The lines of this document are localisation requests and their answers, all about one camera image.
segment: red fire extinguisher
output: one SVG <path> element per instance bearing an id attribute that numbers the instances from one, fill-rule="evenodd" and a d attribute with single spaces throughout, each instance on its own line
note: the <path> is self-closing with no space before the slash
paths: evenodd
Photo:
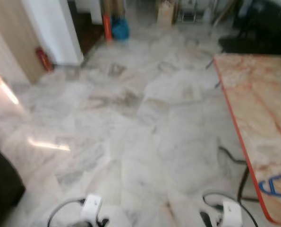
<path id="1" fill-rule="evenodd" d="M 54 70 L 54 66 L 50 61 L 50 58 L 48 57 L 48 55 L 44 52 L 44 50 L 42 49 L 42 47 L 38 47 L 36 50 L 36 55 L 38 56 L 38 58 L 40 59 L 40 61 L 42 62 L 45 70 L 47 72 L 51 72 Z"/>

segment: dark fabric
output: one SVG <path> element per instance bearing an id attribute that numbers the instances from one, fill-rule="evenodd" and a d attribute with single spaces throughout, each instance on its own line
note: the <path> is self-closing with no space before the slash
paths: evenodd
<path id="1" fill-rule="evenodd" d="M 0 217 L 11 206 L 17 205 L 25 187 L 10 162 L 0 153 Z"/>
<path id="2" fill-rule="evenodd" d="M 281 55 L 281 31 L 269 35 L 269 38 L 264 42 L 258 42 L 249 38 L 226 36 L 219 39 L 219 45 L 226 53 Z"/>

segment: red table edge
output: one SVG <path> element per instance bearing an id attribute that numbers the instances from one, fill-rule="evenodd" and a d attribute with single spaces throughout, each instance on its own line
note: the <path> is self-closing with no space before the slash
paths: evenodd
<path id="1" fill-rule="evenodd" d="M 258 185 L 258 181 L 257 181 L 257 179 L 256 179 L 256 177 L 255 177 L 255 173 L 254 173 L 253 167 L 252 167 L 252 165 L 251 165 L 251 163 L 250 163 L 250 160 L 249 160 L 249 157 L 248 157 L 248 154 L 247 154 L 247 150 L 246 150 L 244 141 L 243 141 L 242 136 L 241 136 L 241 132 L 240 132 L 239 127 L 238 127 L 238 125 L 237 125 L 237 121 L 236 121 L 235 115 L 234 115 L 233 110 L 232 110 L 232 108 L 231 108 L 231 106 L 230 106 L 229 98 L 228 98 L 227 93 L 226 93 L 226 90 L 225 90 L 225 88 L 224 88 L 223 81 L 222 81 L 222 76 L 221 76 L 221 73 L 220 73 L 220 71 L 219 71 L 219 68 L 218 68 L 218 65 L 217 65 L 217 60 L 216 60 L 215 57 L 213 58 L 213 62 L 214 62 L 214 65 L 215 65 L 215 68 L 216 68 L 216 71 L 217 71 L 219 80 L 220 80 L 221 85 L 222 85 L 222 91 L 223 91 L 223 93 L 224 93 L 226 103 L 227 103 L 227 105 L 228 105 L 228 107 L 229 107 L 230 114 L 231 114 L 231 117 L 232 117 L 232 119 L 233 119 L 234 126 L 235 126 L 235 129 L 236 129 L 236 132 L 237 132 L 237 135 L 238 135 L 238 138 L 239 138 L 239 141 L 240 141 L 240 144 L 241 144 L 241 147 L 242 147 L 242 150 L 243 150 L 243 153 L 244 153 L 246 162 L 247 162 L 247 166 L 248 166 L 250 175 L 251 175 L 251 177 L 252 177 L 252 179 L 253 179 L 254 186 L 255 186 L 255 190 L 256 190 L 256 193 L 257 193 L 257 196 L 258 196 L 258 199 L 259 199 L 261 208 L 262 208 L 262 210 L 263 210 L 263 213 L 264 213 L 264 215 L 265 215 L 265 217 L 266 217 L 267 220 L 269 220 L 269 221 L 272 222 L 272 223 L 281 225 L 280 222 L 276 222 L 275 220 L 273 220 L 272 217 L 270 216 L 270 214 L 268 213 L 268 210 L 267 210 L 267 208 L 266 208 L 266 205 L 265 205 L 265 203 L 264 203 L 264 201 L 263 201 L 263 197 L 262 197 L 262 194 L 261 194 L 259 185 Z"/>

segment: marble-patterned tabletop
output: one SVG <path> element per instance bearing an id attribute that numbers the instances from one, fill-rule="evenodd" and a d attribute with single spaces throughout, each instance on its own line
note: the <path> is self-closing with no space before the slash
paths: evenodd
<path id="1" fill-rule="evenodd" d="M 215 65 L 261 207 L 281 224 L 281 56 L 221 54 Z"/>

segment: doorway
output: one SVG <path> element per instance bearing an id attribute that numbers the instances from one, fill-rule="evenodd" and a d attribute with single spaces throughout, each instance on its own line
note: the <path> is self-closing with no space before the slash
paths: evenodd
<path id="1" fill-rule="evenodd" d="M 91 13 L 79 10 L 76 0 L 68 0 L 77 39 L 83 55 L 86 55 L 103 35 L 103 25 L 93 24 Z"/>

